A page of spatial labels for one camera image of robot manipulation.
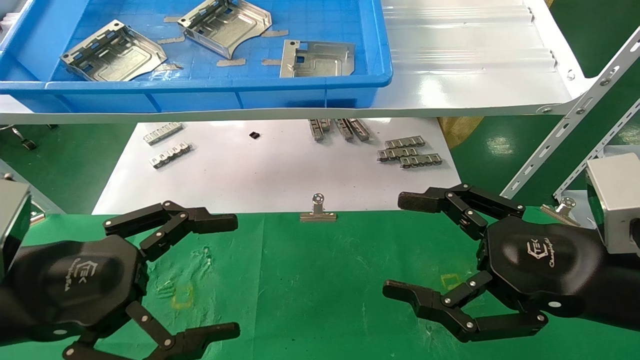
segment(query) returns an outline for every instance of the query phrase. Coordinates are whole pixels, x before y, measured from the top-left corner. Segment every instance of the tape piece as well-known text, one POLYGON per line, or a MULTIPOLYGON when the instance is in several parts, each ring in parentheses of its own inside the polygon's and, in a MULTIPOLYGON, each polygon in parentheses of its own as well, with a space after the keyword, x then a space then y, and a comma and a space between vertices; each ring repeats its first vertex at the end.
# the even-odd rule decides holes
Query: tape piece
POLYGON ((262 64, 264 66, 272 66, 272 65, 282 65, 282 60, 280 59, 262 59, 262 64))
POLYGON ((289 30, 265 31, 262 33, 263 38, 283 37, 289 34, 289 30))
POLYGON ((246 59, 235 59, 235 60, 220 60, 218 61, 218 67, 226 67, 226 66, 242 66, 246 64, 246 59))
POLYGON ((184 41, 184 35, 177 38, 164 38, 157 41, 158 44, 171 44, 174 42, 182 42, 184 41))

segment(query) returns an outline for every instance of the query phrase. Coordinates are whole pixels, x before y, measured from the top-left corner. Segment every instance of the green table mat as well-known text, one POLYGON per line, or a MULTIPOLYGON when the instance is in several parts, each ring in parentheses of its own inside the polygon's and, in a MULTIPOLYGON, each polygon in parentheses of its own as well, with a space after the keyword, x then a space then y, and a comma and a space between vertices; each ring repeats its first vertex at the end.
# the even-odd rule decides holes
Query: green table mat
MULTIPOLYGON (((108 217, 51 215, 25 245, 104 237, 108 217)), ((476 272, 477 243, 443 214, 340 213, 303 224, 297 213, 242 214, 233 233, 183 239, 150 265, 147 309, 172 333, 238 322, 238 339, 210 345, 204 359, 613 359, 637 358, 640 333, 552 318, 531 338, 460 343, 441 325, 386 299, 386 279, 446 291, 476 272)), ((538 209, 532 222, 551 219, 538 209)), ((144 235, 131 238, 138 243, 144 235)), ((485 293, 473 316, 509 313, 485 293)), ((0 348, 0 359, 61 359, 71 339, 0 348)), ((97 349, 143 359, 152 340, 129 322, 97 349)))

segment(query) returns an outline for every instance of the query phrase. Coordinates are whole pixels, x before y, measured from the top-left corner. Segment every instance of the metal clip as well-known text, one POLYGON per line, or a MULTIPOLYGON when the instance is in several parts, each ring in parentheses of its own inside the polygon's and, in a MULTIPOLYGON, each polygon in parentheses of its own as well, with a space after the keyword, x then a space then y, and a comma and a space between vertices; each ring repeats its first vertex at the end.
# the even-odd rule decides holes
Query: metal clip
POLYGON ((575 207, 575 200, 570 197, 563 197, 557 208, 549 205, 542 205, 540 209, 543 213, 551 215, 552 218, 563 222, 567 225, 580 227, 580 224, 571 218, 571 209, 575 207))
POLYGON ((335 222, 338 216, 335 213, 324 212, 324 195, 321 193, 314 194, 312 198, 314 202, 314 210, 312 213, 301 213, 300 222, 335 222))

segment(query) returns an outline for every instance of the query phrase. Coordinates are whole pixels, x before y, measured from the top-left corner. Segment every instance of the metal rack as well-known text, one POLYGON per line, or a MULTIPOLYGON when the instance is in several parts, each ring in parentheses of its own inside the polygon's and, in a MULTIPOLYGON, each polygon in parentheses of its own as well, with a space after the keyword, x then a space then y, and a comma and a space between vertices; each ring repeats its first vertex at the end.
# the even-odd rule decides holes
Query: metal rack
MULTIPOLYGON (((383 11, 395 74, 371 108, 184 112, 180 121, 564 115, 581 108, 586 114, 640 54, 629 51, 640 37, 636 31, 600 77, 585 78, 544 0, 383 0, 383 11)), ((171 122, 178 115, 3 117, 12 124, 68 124, 171 122)))
POLYGON ((629 120, 640 111, 640 99, 638 99, 619 121, 607 132, 607 134, 589 151, 588 155, 580 162, 580 164, 571 172, 571 174, 562 182, 562 184, 554 191, 554 198, 560 202, 562 198, 569 197, 574 200, 575 207, 571 210, 571 216, 580 226, 595 229, 593 215, 587 200, 586 190, 567 190, 573 180, 582 174, 587 166, 587 161, 593 158, 606 158, 620 154, 634 153, 640 157, 640 145, 608 145, 616 134, 618 134, 629 120))
POLYGON ((565 112, 563 110, 568 104, 561 104, 555 107, 549 106, 543 109, 544 113, 561 113, 566 115, 558 122, 553 130, 551 130, 533 154, 531 154, 527 162, 522 165, 522 168, 520 168, 509 184, 502 190, 500 193, 501 196, 511 199, 520 191, 522 186, 538 171, 540 165, 553 154, 562 141, 580 124, 580 121, 587 116, 607 91, 615 85, 622 74, 633 65, 640 56, 639 49, 640 27, 636 29, 627 42, 625 42, 624 46, 616 53, 609 64, 607 64, 605 69, 601 71, 600 75, 596 78, 597 81, 591 85, 589 90, 580 96, 578 101, 573 103, 573 107, 571 107, 569 111, 565 112))

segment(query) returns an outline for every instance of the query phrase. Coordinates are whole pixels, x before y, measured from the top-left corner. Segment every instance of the sheet metal part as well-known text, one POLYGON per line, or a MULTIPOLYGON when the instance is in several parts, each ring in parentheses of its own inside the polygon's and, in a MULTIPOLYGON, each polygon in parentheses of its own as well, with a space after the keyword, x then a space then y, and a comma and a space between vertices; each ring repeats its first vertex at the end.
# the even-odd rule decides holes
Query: sheet metal part
POLYGON ((171 161, 176 160, 177 158, 191 151, 192 148, 193 146, 190 143, 181 142, 171 149, 163 152, 162 154, 158 154, 157 156, 149 159, 149 163, 154 168, 161 168, 169 164, 171 161))
POLYGON ((369 141, 370 133, 360 119, 349 119, 349 125, 361 142, 369 141))
POLYGON ((129 81, 166 60, 162 47, 113 20, 60 56, 73 73, 89 81, 129 81))
POLYGON ((316 193, 312 197, 314 203, 313 212, 301 213, 300 222, 335 222, 338 216, 335 213, 324 212, 324 195, 316 193))
POLYGON ((387 149, 400 149, 403 147, 422 147, 427 143, 422 136, 411 136, 410 138, 394 139, 385 141, 387 149))
POLYGON ((347 76, 355 69, 355 44, 284 40, 281 78, 347 76), (300 49, 306 44, 307 50, 300 49))
POLYGON ((181 122, 170 122, 169 124, 164 125, 159 129, 153 130, 149 134, 145 135, 142 139, 144 139, 147 144, 153 145, 168 138, 169 136, 177 133, 182 129, 184 129, 184 126, 181 122))
POLYGON ((236 47, 260 36, 271 24, 271 13, 244 0, 206 0, 177 21, 195 42, 231 59, 236 47))
POLYGON ((310 119, 309 128, 311 128, 311 135, 315 141, 321 142, 324 139, 324 132, 322 131, 319 119, 310 119))
POLYGON ((347 141, 353 140, 353 131, 351 131, 351 127, 349 126, 348 119, 334 119, 335 125, 338 127, 340 134, 347 141))
POLYGON ((430 167, 442 164, 442 158, 438 154, 413 155, 400 158, 401 168, 430 167))
POLYGON ((378 150, 378 161, 385 162, 391 160, 400 160, 404 156, 418 155, 418 150, 414 147, 405 147, 402 149, 386 149, 378 150))

